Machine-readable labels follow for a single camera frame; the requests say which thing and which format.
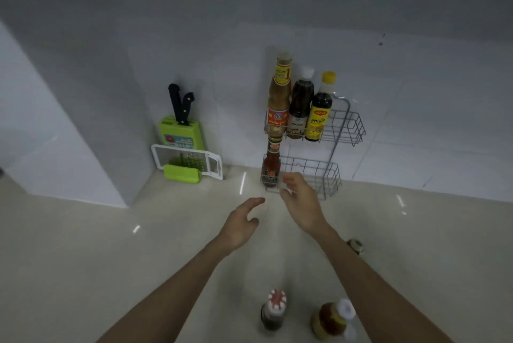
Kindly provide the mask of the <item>orange sauce bottle white cap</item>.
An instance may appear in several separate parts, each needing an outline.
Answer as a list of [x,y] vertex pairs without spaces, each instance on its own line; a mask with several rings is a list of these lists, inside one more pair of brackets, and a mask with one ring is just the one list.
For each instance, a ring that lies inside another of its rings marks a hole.
[[310,319],[310,327],[318,340],[329,340],[342,337],[348,341],[355,341],[357,332],[350,323],[356,317],[356,310],[348,298],[338,302],[324,303],[316,310]]

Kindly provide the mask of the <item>dark sauce bottle white cap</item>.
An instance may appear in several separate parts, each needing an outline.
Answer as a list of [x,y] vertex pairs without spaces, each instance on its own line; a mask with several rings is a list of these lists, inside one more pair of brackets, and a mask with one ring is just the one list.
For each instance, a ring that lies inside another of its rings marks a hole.
[[304,135],[314,96],[314,72],[313,67],[302,66],[300,76],[292,88],[286,131],[290,139],[301,139]]

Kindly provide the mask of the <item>dark sauce bottle yellow cap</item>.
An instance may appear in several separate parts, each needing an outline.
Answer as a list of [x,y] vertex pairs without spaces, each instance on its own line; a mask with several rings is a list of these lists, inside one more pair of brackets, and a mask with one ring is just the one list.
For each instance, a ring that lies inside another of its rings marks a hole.
[[310,114],[304,133],[304,138],[308,141],[319,141],[322,136],[332,106],[336,78],[337,75],[333,71],[325,71],[322,74],[321,86],[311,101]]

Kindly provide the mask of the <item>small red chili sauce bottle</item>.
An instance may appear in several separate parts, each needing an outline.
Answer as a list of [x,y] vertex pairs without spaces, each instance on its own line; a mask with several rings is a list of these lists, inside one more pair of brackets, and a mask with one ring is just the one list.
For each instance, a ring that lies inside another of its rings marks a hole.
[[278,186],[281,168],[280,143],[276,139],[268,139],[267,152],[262,163],[261,182],[266,188]]

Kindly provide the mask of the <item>person's right hand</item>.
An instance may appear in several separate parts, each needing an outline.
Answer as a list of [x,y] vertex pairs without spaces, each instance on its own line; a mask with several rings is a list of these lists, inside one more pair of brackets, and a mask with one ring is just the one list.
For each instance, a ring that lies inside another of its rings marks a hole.
[[293,205],[286,206],[292,219],[305,233],[318,240],[330,229],[330,225],[323,215],[317,192],[301,173],[283,173],[282,180],[283,188],[293,195]]

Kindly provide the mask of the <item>person's left hand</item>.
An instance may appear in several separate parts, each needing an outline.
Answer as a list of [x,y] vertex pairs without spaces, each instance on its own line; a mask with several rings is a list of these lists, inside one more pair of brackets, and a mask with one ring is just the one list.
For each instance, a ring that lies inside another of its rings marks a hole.
[[222,246],[226,255],[242,247],[253,236],[245,233],[245,224],[253,218],[249,218],[251,212],[264,204],[265,201],[263,197],[249,198],[228,215],[218,236],[216,236],[216,240]]

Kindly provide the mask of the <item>tall amber sauce bottle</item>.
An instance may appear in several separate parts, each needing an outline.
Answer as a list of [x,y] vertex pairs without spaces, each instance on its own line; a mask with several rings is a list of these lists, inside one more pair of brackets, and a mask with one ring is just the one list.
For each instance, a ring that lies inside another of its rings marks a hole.
[[291,81],[292,57],[287,50],[280,50],[269,85],[265,123],[265,132],[273,142],[280,142],[286,133],[292,93]]

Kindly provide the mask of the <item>green knife block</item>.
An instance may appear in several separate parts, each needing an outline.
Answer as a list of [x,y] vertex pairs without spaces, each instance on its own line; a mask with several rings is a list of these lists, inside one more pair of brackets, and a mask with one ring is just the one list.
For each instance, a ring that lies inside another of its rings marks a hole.
[[165,117],[158,126],[164,145],[205,150],[201,127],[197,121],[189,120],[188,125],[180,125],[174,117]]

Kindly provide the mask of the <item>short black-handled knife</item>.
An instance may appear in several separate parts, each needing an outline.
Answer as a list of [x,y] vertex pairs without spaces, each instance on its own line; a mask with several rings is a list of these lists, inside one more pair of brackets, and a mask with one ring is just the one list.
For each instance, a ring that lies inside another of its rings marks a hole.
[[189,126],[189,114],[191,111],[191,105],[195,101],[195,95],[193,92],[186,93],[181,103],[181,110],[179,112],[179,124],[183,126]]

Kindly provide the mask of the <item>person's left forearm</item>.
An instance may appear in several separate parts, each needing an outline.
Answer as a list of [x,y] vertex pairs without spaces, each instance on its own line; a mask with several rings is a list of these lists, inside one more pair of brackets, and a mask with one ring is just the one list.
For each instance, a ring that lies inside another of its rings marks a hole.
[[218,264],[233,249],[218,235],[118,320],[96,343],[174,343]]

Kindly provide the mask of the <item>long black-handled knife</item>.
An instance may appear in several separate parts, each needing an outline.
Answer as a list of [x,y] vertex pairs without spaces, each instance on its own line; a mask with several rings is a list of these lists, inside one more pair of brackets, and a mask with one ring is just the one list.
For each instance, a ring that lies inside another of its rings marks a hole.
[[173,112],[175,115],[175,119],[178,124],[182,124],[182,98],[180,95],[180,87],[175,84],[171,83],[168,86],[168,92],[170,96],[170,100],[173,107]]

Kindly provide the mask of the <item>person's right forearm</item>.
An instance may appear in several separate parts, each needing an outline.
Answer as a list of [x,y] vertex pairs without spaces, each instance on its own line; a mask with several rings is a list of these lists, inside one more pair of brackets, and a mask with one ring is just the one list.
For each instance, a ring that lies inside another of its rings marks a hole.
[[343,241],[331,225],[311,233],[351,300],[372,343],[454,343]]

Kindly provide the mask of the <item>white framed vegetable slicer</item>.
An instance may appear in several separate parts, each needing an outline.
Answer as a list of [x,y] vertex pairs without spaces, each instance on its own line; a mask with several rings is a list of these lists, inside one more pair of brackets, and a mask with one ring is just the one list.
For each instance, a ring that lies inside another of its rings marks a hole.
[[221,157],[212,152],[157,144],[151,145],[151,152],[161,171],[166,164],[193,167],[203,176],[223,180]]

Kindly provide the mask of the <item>green slicer hand guard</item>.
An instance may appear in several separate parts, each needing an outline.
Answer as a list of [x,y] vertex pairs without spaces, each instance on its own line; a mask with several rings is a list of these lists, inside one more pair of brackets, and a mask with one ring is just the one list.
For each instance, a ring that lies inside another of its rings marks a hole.
[[196,168],[166,164],[163,166],[164,177],[177,182],[198,184],[203,174]]

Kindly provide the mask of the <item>bottle with red-white striped cap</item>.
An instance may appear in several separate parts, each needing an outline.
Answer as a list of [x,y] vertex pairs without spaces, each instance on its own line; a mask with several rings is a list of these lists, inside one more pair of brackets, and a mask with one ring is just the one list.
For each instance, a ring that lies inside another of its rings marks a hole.
[[283,325],[286,309],[285,292],[278,288],[272,289],[261,308],[260,317],[264,328],[270,332],[279,330]]

